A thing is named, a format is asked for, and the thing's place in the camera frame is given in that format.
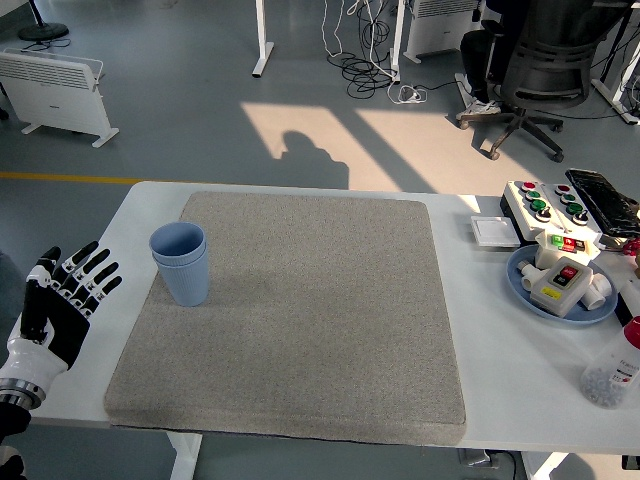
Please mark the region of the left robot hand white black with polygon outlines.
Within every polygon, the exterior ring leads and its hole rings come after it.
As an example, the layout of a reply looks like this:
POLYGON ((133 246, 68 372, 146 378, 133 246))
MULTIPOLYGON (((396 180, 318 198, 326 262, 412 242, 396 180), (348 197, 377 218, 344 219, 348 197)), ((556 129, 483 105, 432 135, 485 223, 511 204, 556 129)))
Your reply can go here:
POLYGON ((74 365, 89 332, 89 318, 122 283, 111 251, 92 241, 69 258, 57 246, 26 278, 22 312, 7 342, 1 390, 45 397, 53 380, 74 365))

